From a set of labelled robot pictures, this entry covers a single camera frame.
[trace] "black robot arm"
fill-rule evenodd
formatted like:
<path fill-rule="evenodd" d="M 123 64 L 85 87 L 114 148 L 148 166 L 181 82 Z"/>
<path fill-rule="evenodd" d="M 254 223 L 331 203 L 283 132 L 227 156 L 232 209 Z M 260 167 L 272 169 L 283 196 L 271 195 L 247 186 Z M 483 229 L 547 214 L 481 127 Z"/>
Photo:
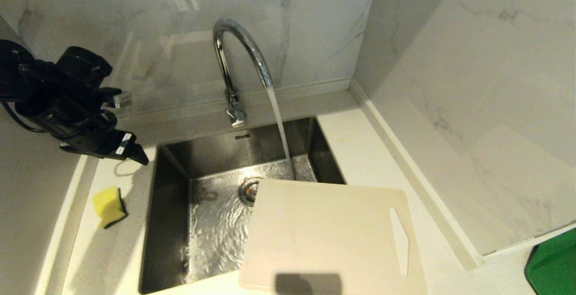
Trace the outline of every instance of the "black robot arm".
<path fill-rule="evenodd" d="M 24 47 L 0 40 L 0 102 L 25 129 L 46 131 L 62 141 L 60 149 L 148 164 L 132 132 L 116 130 L 116 116 L 102 106 L 128 104 L 118 88 L 100 88 L 112 67 L 102 57 L 69 47 L 56 63 L 36 60 Z M 41 129 L 24 124 L 18 114 Z"/>

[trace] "drain strainer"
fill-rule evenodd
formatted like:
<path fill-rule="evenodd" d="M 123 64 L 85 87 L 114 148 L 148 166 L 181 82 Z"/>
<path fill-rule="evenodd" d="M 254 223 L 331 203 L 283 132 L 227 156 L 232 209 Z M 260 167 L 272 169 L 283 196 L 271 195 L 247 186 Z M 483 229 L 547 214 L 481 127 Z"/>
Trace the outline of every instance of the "drain strainer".
<path fill-rule="evenodd" d="M 248 206 L 254 206 L 256 201 L 256 194 L 258 192 L 258 182 L 262 177 L 252 177 L 246 179 L 238 189 L 238 196 L 242 203 Z"/>

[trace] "kitchen sink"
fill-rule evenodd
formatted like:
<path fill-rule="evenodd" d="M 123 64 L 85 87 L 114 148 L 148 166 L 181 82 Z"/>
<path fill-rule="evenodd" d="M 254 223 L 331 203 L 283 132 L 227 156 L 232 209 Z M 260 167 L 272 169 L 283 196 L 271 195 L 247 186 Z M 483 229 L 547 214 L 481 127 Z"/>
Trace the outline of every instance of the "kitchen sink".
<path fill-rule="evenodd" d="M 284 129 L 296 180 L 344 184 L 314 117 Z M 258 181 L 290 174 L 276 124 L 159 146 L 140 293 L 238 270 Z"/>

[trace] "gooseneck faucet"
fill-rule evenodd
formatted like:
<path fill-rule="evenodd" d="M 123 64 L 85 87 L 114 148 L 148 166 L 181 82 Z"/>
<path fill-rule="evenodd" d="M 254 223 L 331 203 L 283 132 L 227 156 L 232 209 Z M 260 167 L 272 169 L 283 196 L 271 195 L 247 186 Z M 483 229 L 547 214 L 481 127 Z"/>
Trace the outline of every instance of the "gooseneck faucet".
<path fill-rule="evenodd" d="M 238 89 L 234 87 L 234 84 L 232 84 L 230 70 L 226 63 L 224 44 L 222 43 L 224 32 L 232 33 L 236 39 L 242 43 L 256 67 L 256 71 L 258 72 L 258 76 L 264 88 L 272 86 L 272 77 L 270 77 L 270 71 L 268 71 L 268 66 L 266 65 L 264 56 L 250 33 L 235 20 L 230 18 L 219 19 L 216 24 L 214 24 L 212 38 L 214 40 L 216 56 L 218 57 L 218 62 L 220 62 L 220 70 L 222 71 L 224 83 L 226 84 L 226 90 L 224 91 L 224 94 L 226 95 L 226 103 L 228 104 L 226 113 L 230 116 L 230 123 L 232 123 L 232 126 L 240 127 L 246 123 L 246 113 L 241 107 L 238 97 Z"/>

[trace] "sponge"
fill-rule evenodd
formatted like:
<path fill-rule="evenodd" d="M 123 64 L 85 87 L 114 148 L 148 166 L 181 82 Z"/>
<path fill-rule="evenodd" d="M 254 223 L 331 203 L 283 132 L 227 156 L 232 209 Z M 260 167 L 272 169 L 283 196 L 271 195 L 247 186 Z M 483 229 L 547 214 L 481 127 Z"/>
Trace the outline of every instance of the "sponge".
<path fill-rule="evenodd" d="M 120 198 L 120 189 L 107 188 L 92 197 L 96 214 L 102 219 L 99 227 L 106 229 L 126 217 L 126 210 Z"/>

